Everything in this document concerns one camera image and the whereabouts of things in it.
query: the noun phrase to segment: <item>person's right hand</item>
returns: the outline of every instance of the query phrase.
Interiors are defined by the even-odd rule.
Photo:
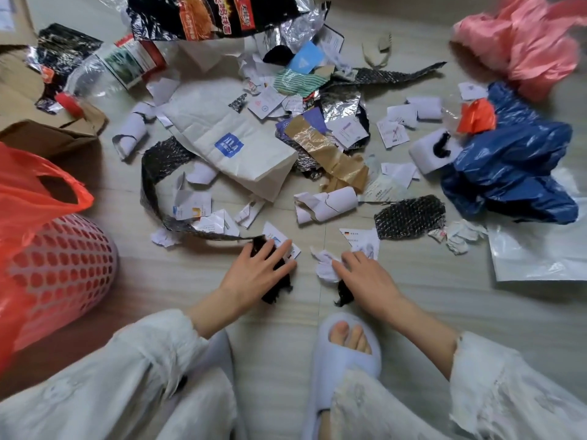
[[[353,293],[357,304],[379,320],[393,323],[393,313],[404,296],[390,274],[362,251],[346,251],[342,260],[348,268],[336,260],[332,261],[332,267]]]

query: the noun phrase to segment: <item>blue logo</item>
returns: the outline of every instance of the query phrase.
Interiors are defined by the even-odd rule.
[[[231,158],[242,148],[242,142],[234,134],[228,133],[214,144],[226,157]]]

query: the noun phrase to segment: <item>perforated basket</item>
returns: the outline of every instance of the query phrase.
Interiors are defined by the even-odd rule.
[[[110,290],[117,264],[112,238],[89,219],[70,214],[45,224],[8,268],[35,303],[15,350],[94,307]]]

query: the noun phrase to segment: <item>white slipper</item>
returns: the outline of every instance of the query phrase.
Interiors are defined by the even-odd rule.
[[[234,385],[234,364],[232,363],[232,350],[230,348],[230,340],[226,330],[221,330],[213,335],[208,342],[208,349],[204,353],[204,356],[199,359],[195,364],[194,370],[190,371],[190,375],[200,374],[213,367],[219,367],[230,383],[232,389],[236,393],[236,387]],[[246,428],[245,423],[242,420],[240,411],[238,412],[238,418],[236,426],[234,427],[234,438],[235,440],[246,440]]]
[[[349,325],[349,333],[356,325],[363,332],[371,347],[371,355],[344,346],[333,344],[328,339],[332,327],[340,321]],[[330,409],[336,387],[342,382],[347,369],[360,369],[373,378],[381,374],[381,346],[373,331],[358,317],[350,313],[330,315],[318,329],[318,340],[314,347],[310,399],[302,431],[302,440],[318,437],[319,413]]]

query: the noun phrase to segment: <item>foot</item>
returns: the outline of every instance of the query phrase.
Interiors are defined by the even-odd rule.
[[[338,344],[339,346],[345,346],[349,349],[371,355],[371,347],[363,332],[363,328],[359,325],[349,330],[348,324],[345,321],[340,321],[332,327],[328,339],[331,343]],[[322,411],[320,413],[318,439],[330,440],[330,411]]]

